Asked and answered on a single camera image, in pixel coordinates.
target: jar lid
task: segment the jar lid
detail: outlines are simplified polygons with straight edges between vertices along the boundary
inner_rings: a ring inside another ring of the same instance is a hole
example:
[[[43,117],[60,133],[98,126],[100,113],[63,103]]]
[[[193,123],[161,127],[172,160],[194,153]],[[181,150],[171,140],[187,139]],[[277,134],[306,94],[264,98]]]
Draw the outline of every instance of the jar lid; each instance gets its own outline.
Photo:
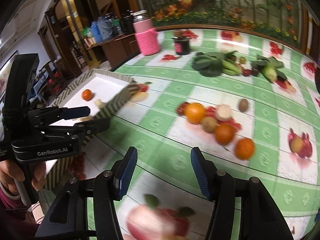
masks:
[[[173,31],[173,36],[174,36],[174,37],[183,37],[183,35],[182,35],[182,30],[175,30],[175,31]]]
[[[147,10],[137,11],[137,12],[134,12],[132,15],[136,16],[136,15],[140,15],[140,14],[144,14],[144,13],[147,13]]]

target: pink jar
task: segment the pink jar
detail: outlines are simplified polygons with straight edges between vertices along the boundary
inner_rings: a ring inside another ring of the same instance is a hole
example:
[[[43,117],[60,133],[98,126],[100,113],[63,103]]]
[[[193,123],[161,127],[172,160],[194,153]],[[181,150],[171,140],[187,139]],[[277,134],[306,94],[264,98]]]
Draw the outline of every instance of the pink jar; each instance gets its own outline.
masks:
[[[140,52],[143,55],[148,56],[160,51],[158,33],[146,10],[133,13],[133,28],[136,32],[135,36]]]

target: tangerine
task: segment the tangerine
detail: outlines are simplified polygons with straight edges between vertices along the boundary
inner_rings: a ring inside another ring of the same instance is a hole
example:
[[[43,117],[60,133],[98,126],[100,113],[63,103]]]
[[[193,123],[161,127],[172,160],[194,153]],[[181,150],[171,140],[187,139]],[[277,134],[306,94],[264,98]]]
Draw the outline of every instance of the tangerine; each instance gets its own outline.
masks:
[[[216,128],[214,136],[217,143],[220,145],[227,145],[233,140],[235,133],[236,129],[232,125],[228,123],[222,123]]]
[[[93,93],[91,92],[91,90],[86,89],[82,92],[81,97],[85,101],[90,101],[93,98]]]
[[[240,160],[249,160],[254,155],[255,148],[250,138],[243,138],[235,146],[235,156]]]
[[[184,115],[187,117],[188,122],[199,124],[205,117],[204,106],[200,103],[192,103],[186,106]]]

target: dark bottle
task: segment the dark bottle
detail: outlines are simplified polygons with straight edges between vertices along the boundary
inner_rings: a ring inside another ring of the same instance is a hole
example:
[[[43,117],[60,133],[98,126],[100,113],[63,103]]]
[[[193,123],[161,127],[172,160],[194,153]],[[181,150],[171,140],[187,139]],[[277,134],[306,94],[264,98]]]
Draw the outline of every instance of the dark bottle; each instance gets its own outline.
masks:
[[[182,30],[173,31],[174,48],[177,55],[188,55],[190,53],[189,38],[183,37]]]

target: human hand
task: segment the human hand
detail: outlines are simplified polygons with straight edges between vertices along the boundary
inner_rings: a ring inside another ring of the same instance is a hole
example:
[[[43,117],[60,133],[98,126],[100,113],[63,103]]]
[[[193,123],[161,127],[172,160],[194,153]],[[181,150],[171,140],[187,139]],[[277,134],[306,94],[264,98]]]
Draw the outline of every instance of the human hand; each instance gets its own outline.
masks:
[[[45,162],[40,162],[35,167],[34,177],[31,184],[36,191],[41,189],[45,183]],[[18,195],[18,189],[14,180],[24,181],[25,177],[19,166],[12,160],[0,162],[0,182],[12,194]]]

